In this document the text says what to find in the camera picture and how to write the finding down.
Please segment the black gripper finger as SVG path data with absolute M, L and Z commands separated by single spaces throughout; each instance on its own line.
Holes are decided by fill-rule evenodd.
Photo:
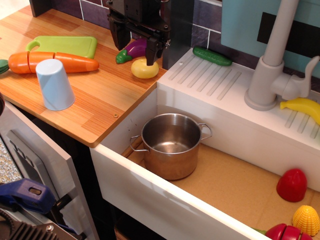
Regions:
M 131 32 L 126 27 L 126 22 L 109 18 L 110 32 L 114 41 L 115 47 L 121 51 L 131 41 Z
M 163 51 L 170 46 L 171 39 L 161 40 L 156 37 L 150 37 L 146 42 L 145 58 L 146 65 L 152 66 L 159 58 Z

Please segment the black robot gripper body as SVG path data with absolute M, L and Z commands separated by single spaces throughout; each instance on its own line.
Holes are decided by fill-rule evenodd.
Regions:
M 170 39 L 171 27 L 161 15 L 160 0 L 107 0 L 109 18 L 126 22 L 126 28 L 142 38 Z

